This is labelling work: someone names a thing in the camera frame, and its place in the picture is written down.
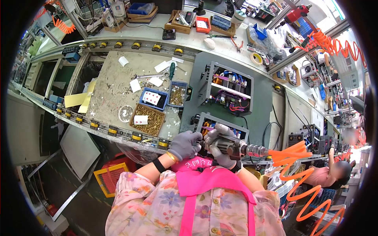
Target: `yellow paper sheet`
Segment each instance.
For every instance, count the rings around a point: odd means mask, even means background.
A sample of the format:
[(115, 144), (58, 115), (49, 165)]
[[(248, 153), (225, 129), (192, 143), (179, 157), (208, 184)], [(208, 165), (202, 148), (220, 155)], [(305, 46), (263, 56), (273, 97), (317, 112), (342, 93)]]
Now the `yellow paper sheet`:
[(91, 100), (93, 90), (95, 89), (96, 80), (89, 83), (87, 96), (84, 99), (83, 104), (81, 104), (78, 113), (87, 113), (89, 101)]
[(81, 105), (83, 104), (86, 97), (87, 97), (86, 93), (79, 93), (79, 94), (64, 96), (64, 104), (66, 108)]

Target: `power strip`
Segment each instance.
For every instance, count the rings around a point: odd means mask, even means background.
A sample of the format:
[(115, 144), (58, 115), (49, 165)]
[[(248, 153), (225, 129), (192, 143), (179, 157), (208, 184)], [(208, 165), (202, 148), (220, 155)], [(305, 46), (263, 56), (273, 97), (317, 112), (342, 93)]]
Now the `power strip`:
[(93, 32), (100, 24), (102, 23), (102, 19), (101, 20), (96, 20), (93, 24), (91, 25), (87, 25), (87, 32)]

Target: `yellow crate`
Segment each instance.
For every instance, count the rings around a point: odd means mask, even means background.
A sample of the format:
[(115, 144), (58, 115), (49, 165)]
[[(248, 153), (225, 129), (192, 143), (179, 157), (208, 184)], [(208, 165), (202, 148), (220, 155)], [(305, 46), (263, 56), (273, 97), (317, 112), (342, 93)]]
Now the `yellow crate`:
[(106, 197), (114, 197), (115, 188), (122, 172), (128, 172), (126, 163), (111, 166), (109, 168), (96, 170), (93, 172), (100, 188)]

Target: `red plastic box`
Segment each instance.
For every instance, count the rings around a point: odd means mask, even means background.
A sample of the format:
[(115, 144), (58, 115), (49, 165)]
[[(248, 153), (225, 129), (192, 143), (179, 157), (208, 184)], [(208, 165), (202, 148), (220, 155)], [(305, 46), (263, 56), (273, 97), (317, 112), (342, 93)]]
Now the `red plastic box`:
[[(206, 28), (200, 28), (200, 27), (198, 27), (197, 22), (198, 22), (199, 20), (202, 20), (202, 21), (207, 22), (209, 28), (206, 29)], [(199, 17), (199, 16), (197, 16), (197, 17), (195, 18), (195, 30), (196, 30), (198, 33), (205, 33), (205, 34), (210, 33), (211, 25), (210, 25), (210, 20), (209, 20), (209, 18), (206, 18), (206, 17)]]

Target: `floral blouse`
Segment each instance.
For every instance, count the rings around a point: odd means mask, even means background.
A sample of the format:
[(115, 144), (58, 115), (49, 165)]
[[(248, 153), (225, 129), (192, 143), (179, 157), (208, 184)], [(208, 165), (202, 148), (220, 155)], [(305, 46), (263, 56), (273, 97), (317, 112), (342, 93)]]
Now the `floral blouse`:
[[(285, 235), (273, 191), (253, 193), (256, 236)], [(147, 178), (123, 172), (105, 225), (106, 235), (179, 235), (186, 197), (180, 197), (176, 174), (167, 170), (154, 186)], [(214, 188), (197, 195), (192, 235), (248, 235), (248, 203), (239, 191)]]

